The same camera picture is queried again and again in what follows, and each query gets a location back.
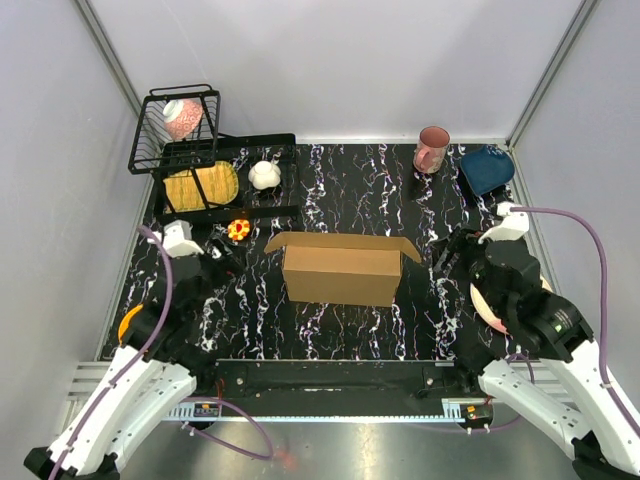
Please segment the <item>brown cardboard box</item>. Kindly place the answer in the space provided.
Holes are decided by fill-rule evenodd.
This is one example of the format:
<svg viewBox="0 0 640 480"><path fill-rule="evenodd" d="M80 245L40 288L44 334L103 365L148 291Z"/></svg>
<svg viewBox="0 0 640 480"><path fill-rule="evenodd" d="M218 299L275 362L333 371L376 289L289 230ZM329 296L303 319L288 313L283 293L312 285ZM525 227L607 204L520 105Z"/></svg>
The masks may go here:
<svg viewBox="0 0 640 480"><path fill-rule="evenodd" d="M284 251L282 273L292 302L390 307L405 257L422 257L406 237L288 231L265 246Z"/></svg>

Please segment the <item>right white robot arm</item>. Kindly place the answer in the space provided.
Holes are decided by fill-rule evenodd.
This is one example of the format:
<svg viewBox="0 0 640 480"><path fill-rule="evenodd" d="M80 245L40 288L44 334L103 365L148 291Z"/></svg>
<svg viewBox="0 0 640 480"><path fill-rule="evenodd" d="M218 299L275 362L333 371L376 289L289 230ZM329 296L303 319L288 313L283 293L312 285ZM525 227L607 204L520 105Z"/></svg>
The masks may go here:
<svg viewBox="0 0 640 480"><path fill-rule="evenodd" d="M631 423L639 414L624 393L605 384L611 375L599 361L603 347L577 307L545 285L525 241L458 226L435 247L434 269L446 266L465 276L478 314L500 320L570 402L524 379L479 340L454 349L457 390L470 397L482 391L509 406L561 448L582 479L638 478L639 435Z"/></svg>

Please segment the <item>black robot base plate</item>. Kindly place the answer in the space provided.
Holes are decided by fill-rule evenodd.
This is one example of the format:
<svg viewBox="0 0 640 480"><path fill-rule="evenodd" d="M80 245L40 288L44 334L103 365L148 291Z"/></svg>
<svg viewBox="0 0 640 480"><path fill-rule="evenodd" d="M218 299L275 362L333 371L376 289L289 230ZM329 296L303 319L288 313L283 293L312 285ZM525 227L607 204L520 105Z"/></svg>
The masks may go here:
<svg viewBox="0 0 640 480"><path fill-rule="evenodd" d="M214 397L260 421L455 417L459 405L491 401L451 362L220 360L196 397Z"/></svg>

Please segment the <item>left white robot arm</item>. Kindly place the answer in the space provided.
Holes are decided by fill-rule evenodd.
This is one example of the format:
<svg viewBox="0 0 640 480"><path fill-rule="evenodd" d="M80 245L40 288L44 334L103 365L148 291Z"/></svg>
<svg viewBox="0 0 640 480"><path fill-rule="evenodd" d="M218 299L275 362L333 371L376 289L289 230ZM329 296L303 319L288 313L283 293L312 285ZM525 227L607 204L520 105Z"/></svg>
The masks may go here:
<svg viewBox="0 0 640 480"><path fill-rule="evenodd" d="M229 243L201 248L165 240L164 266L141 304L123 317L108 370L71 424L24 466L39 479L117 479L142 441L192 394L215 388L216 356L196 346L195 320L243 262Z"/></svg>

